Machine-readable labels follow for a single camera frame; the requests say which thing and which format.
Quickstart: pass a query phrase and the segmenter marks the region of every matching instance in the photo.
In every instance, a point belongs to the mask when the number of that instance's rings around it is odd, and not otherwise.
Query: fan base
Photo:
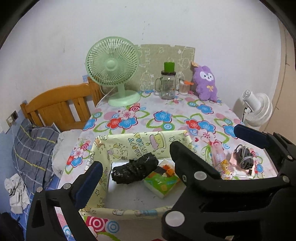
[[[140,100],[141,96],[138,92],[132,90],[126,90],[125,96],[120,97],[119,93],[115,93],[109,97],[108,104],[114,107],[121,107],[131,105]]]

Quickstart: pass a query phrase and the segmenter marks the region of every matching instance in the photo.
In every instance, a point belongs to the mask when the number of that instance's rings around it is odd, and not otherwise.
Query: white wall
[[[40,0],[0,50],[0,123],[25,99],[79,84],[89,48],[106,36],[196,48],[233,108],[249,88],[271,98],[281,43],[277,18],[258,0]]]

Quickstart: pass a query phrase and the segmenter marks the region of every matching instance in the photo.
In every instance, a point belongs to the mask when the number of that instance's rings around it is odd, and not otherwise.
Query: green cap
[[[174,62],[165,62],[164,63],[164,72],[165,73],[175,72],[175,63]]]

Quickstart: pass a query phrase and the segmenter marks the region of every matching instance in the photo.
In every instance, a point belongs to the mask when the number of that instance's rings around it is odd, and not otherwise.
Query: blue wall
[[[0,133],[0,212],[10,212],[9,205],[9,196],[8,192],[4,188],[5,178],[10,178],[15,173],[16,169],[13,166],[11,151],[13,147],[13,139],[16,136],[20,124],[24,120],[24,115],[20,110],[18,113],[18,119],[13,124],[13,137],[12,137],[12,128],[8,132]]]

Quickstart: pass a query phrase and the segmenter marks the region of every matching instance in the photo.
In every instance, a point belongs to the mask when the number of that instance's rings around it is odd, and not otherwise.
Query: green fan
[[[127,39],[101,39],[89,50],[85,65],[87,73],[97,84],[117,86],[118,92],[110,96],[109,105],[131,105],[141,98],[138,92],[124,89],[124,83],[134,76],[139,66],[138,50]]]

